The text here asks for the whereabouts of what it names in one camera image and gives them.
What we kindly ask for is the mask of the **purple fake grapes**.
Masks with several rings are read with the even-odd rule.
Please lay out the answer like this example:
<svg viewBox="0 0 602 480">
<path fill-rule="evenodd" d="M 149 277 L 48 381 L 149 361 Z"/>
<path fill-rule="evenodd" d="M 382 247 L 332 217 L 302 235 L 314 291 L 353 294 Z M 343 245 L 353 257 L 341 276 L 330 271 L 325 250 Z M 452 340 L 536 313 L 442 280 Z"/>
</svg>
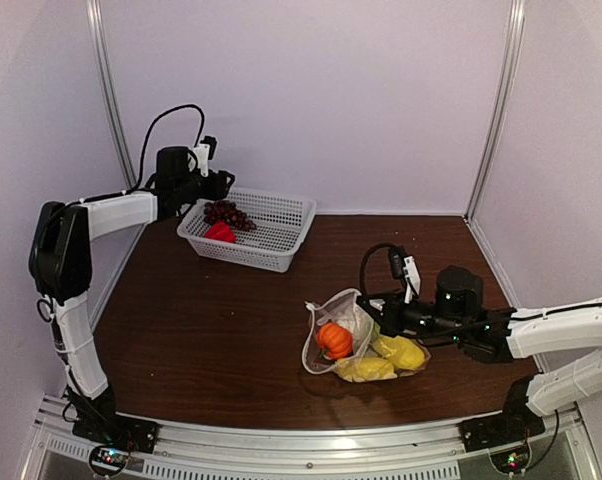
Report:
<svg viewBox="0 0 602 480">
<path fill-rule="evenodd" d="M 252 231 L 256 229 L 256 224 L 248 215 L 240 210 L 234 202 L 228 200 L 206 202 L 203 214 L 204 221 L 209 225 L 224 223 L 240 231 Z"/>
</svg>

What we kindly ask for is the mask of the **red fake food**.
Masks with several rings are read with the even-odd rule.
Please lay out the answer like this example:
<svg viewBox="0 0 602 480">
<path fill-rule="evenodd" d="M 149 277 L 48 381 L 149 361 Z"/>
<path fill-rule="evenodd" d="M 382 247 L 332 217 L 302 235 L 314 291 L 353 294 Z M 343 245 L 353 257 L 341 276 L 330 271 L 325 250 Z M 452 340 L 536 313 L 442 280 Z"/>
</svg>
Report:
<svg viewBox="0 0 602 480">
<path fill-rule="evenodd" d="M 235 233 L 225 222 L 218 222 L 212 225 L 205 233 L 204 238 L 232 244 L 236 242 Z"/>
</svg>

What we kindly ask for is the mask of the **clear zip top bag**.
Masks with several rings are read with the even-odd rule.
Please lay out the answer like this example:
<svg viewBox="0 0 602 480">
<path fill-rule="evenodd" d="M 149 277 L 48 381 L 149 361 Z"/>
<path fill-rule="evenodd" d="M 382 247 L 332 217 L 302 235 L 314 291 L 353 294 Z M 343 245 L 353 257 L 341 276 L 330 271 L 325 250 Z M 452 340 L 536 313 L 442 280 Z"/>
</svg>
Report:
<svg viewBox="0 0 602 480">
<path fill-rule="evenodd" d="M 419 343 L 380 332 L 357 304 L 360 292 L 346 289 L 323 304 L 308 302 L 309 331 L 302 348 L 304 370 L 315 376 L 335 374 L 350 383 L 368 383 L 423 371 L 430 352 Z"/>
</svg>

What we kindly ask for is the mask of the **orange fake food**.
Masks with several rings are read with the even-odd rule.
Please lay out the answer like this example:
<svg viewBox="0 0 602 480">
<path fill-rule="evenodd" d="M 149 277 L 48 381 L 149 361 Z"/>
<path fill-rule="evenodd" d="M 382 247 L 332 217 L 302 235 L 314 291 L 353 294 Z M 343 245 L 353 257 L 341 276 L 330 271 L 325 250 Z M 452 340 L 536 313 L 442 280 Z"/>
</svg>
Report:
<svg viewBox="0 0 602 480">
<path fill-rule="evenodd" d="M 316 334 L 316 342 L 321 355 L 329 360 L 346 358 L 353 351 L 352 334 L 335 323 L 323 325 Z"/>
</svg>

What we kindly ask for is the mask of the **yellow fake banana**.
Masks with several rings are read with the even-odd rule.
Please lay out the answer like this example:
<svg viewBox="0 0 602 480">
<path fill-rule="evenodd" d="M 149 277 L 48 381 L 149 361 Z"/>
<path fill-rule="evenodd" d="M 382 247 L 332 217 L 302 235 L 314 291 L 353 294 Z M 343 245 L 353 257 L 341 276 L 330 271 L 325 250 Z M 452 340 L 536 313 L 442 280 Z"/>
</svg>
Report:
<svg viewBox="0 0 602 480">
<path fill-rule="evenodd" d="M 397 377 L 394 365 L 379 357 L 362 357 L 338 360 L 334 372 L 350 383 L 391 380 Z"/>
</svg>

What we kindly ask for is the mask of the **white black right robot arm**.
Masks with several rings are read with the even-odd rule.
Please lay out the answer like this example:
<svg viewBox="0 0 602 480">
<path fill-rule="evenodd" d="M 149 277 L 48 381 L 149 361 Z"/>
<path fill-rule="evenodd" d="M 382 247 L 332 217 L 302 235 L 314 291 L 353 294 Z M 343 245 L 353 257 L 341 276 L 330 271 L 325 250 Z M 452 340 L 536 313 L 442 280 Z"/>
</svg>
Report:
<svg viewBox="0 0 602 480">
<path fill-rule="evenodd" d="M 432 302 L 418 298 L 409 274 L 401 283 L 402 293 L 363 293 L 357 299 L 388 337 L 442 338 L 484 364 L 589 349 L 568 365 L 522 382 L 515 403 L 494 419 L 500 440 L 516 440 L 531 426 L 532 414 L 544 417 L 602 391 L 602 297 L 549 308 L 490 310 L 483 306 L 483 280 L 457 266 L 438 273 Z"/>
</svg>

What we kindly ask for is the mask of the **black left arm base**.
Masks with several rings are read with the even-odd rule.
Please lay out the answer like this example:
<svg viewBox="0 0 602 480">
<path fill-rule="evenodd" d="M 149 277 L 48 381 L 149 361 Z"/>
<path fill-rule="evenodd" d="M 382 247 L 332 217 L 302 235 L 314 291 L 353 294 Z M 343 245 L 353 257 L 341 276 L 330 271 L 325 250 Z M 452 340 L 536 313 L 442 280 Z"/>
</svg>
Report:
<svg viewBox="0 0 602 480">
<path fill-rule="evenodd" d="M 78 407 L 72 433 L 92 442 L 118 450 L 152 453 L 159 425 L 155 421 L 115 414 L 113 418 L 99 415 L 91 408 Z"/>
</svg>

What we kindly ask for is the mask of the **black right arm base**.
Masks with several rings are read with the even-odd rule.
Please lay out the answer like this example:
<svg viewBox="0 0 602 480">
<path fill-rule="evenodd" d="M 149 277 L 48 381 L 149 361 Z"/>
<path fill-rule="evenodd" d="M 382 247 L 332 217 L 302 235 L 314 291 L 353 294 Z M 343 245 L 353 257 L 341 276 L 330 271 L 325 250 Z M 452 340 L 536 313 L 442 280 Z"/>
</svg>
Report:
<svg viewBox="0 0 602 480">
<path fill-rule="evenodd" d="M 545 432 L 544 420 L 534 414 L 501 412 L 462 421 L 458 429 L 466 452 L 522 443 Z"/>
</svg>

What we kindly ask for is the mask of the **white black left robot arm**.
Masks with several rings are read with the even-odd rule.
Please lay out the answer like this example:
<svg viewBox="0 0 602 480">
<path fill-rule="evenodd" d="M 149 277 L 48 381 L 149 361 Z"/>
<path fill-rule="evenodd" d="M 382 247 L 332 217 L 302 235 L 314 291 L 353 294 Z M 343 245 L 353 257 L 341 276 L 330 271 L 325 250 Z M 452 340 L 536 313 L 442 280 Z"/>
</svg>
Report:
<svg viewBox="0 0 602 480">
<path fill-rule="evenodd" d="M 210 169 L 216 140 L 194 148 L 164 147 L 145 187 L 75 202 L 49 201 L 40 210 L 28 268 L 64 364 L 69 398 L 87 429 L 104 444 L 125 433 L 112 387 L 100 365 L 87 312 L 94 240 L 136 226 L 171 219 L 200 199 L 221 200 L 233 174 Z"/>
</svg>

